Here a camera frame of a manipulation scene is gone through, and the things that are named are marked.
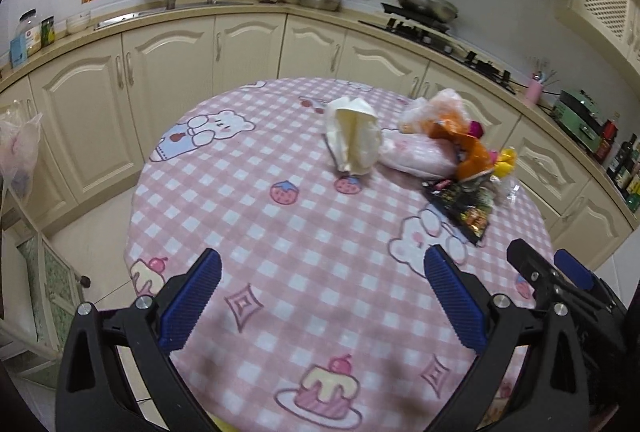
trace jar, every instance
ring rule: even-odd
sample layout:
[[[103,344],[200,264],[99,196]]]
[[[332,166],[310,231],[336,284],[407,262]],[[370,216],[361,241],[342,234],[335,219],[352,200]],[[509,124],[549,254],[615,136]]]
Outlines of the jar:
[[[40,19],[36,10],[27,11],[20,17],[20,23],[15,30],[16,38],[24,34],[27,47],[27,56],[33,56],[42,49],[42,36],[40,32]]]

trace tablecloth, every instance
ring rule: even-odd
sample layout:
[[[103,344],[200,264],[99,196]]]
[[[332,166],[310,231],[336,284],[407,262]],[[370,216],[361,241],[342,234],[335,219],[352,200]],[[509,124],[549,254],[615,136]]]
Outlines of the tablecloth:
[[[337,173],[322,113],[345,95],[387,130],[408,101],[334,79],[242,86],[166,132],[134,195],[126,263],[138,294],[158,293],[206,247],[222,257],[222,281],[172,360],[201,405],[244,432],[423,430],[474,358],[423,276],[425,250],[443,245],[490,292],[529,307],[506,248],[524,238],[552,258],[522,190],[475,247],[417,178],[382,165]]]

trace black snack package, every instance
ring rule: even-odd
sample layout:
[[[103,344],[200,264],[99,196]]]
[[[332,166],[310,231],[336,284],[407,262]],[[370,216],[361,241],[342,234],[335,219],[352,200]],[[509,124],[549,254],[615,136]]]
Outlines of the black snack package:
[[[494,194],[482,183],[456,183],[444,179],[423,183],[424,195],[477,246],[489,227]]]

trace kitchen cabinet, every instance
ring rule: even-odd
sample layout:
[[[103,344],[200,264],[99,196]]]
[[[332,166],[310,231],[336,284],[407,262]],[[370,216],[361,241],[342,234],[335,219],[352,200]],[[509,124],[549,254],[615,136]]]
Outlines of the kitchen cabinet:
[[[429,60],[366,34],[349,31],[337,78],[366,83],[414,97]]]
[[[214,95],[215,19],[190,18],[122,35],[133,121],[146,158],[162,134]]]
[[[635,37],[636,0],[568,0],[558,17],[604,55],[628,57]]]
[[[30,79],[44,135],[78,203],[142,169],[119,36],[60,56]]]
[[[347,29],[289,15],[279,78],[335,78]]]
[[[441,90],[452,88],[457,91],[466,107],[466,112],[484,128],[482,143],[490,149],[501,149],[516,126],[520,114],[500,101],[493,94],[485,92],[478,85],[459,74],[436,63],[431,63],[424,78],[427,99]]]
[[[15,100],[23,104],[30,117],[37,114],[28,77],[17,81],[0,94],[0,110],[4,111],[4,107]],[[26,210],[38,227],[44,228],[77,205],[53,158],[44,131],[41,130],[38,161],[33,171],[33,189]]]
[[[538,207],[542,220],[545,221],[546,230],[551,231],[551,228],[553,228],[554,224],[560,219],[560,214],[543,201],[540,196],[531,190],[526,184],[521,183],[520,186],[525,192],[527,192],[529,199],[531,199]]]
[[[518,153],[518,179],[561,215],[589,180],[581,164],[528,119],[520,120],[505,146]]]
[[[259,79],[278,77],[286,15],[245,14],[216,18],[215,94]]]
[[[566,249],[596,271],[631,235],[632,229],[613,200],[595,180],[569,206],[550,232],[554,249]]]

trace frying pan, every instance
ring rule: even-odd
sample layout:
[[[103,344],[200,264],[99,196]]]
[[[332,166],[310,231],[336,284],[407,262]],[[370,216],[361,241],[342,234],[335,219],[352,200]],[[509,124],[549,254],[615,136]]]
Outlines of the frying pan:
[[[458,17],[458,8],[446,0],[398,0],[400,7],[415,11],[444,24]]]

